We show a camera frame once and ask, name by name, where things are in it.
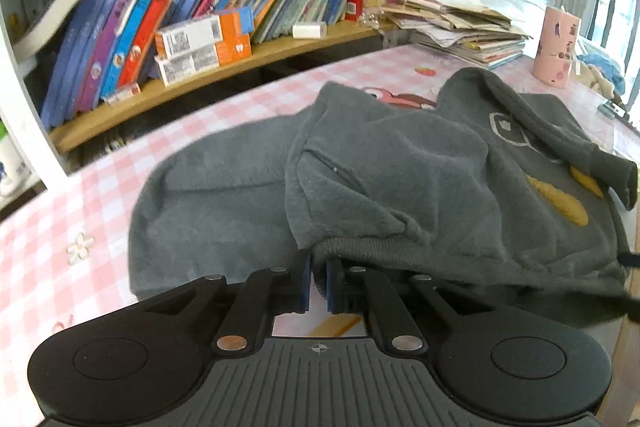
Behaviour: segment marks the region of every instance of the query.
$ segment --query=window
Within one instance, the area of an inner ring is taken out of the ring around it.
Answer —
[[[587,33],[588,39],[624,64],[627,83],[640,69],[640,46],[636,46],[639,17],[638,0],[598,0]]]

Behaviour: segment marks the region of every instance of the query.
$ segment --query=table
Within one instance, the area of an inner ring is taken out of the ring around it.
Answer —
[[[574,82],[565,90],[545,86],[528,73],[531,64],[532,59],[521,57],[496,72],[521,92],[553,90],[594,141],[607,150],[625,149],[640,160],[636,137],[596,111],[602,97]],[[158,162],[206,134],[299,111],[329,80],[435,100],[445,80],[466,66],[459,59],[407,45],[293,75],[143,136],[78,171],[67,185],[39,195],[4,221],[0,225],[0,425],[33,427],[41,420],[26,366],[44,339],[60,328],[135,302],[127,273],[127,227],[143,182]],[[436,73],[427,76],[423,68]],[[66,249],[79,231],[93,237],[95,244],[87,260],[69,266]],[[318,311],[321,298],[314,295],[312,315],[317,324],[324,314]],[[302,334],[304,328],[311,330],[283,317],[276,333]]]

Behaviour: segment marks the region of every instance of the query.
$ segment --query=stack of papers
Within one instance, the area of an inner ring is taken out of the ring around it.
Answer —
[[[480,0],[386,0],[381,7],[411,42],[493,69],[520,55],[529,35]]]

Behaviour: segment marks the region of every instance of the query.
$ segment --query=gray sweatshirt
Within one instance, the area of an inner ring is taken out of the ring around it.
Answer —
[[[636,165],[601,151],[562,102],[458,71],[435,110],[327,83],[298,114],[194,142],[151,174],[129,231],[145,298],[207,273],[230,282],[311,248],[479,288],[624,293]]]

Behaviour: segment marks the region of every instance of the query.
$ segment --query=yellow patch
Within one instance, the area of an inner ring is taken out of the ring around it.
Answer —
[[[589,214],[582,206],[582,203],[560,189],[555,188],[550,183],[541,182],[535,178],[525,175],[527,181],[537,189],[537,191],[558,211],[579,227],[586,227],[589,224]]]
[[[586,175],[582,171],[578,171],[573,165],[571,166],[571,176],[574,177],[580,185],[587,189],[591,194],[595,194],[598,198],[604,200],[602,189],[591,176]]]

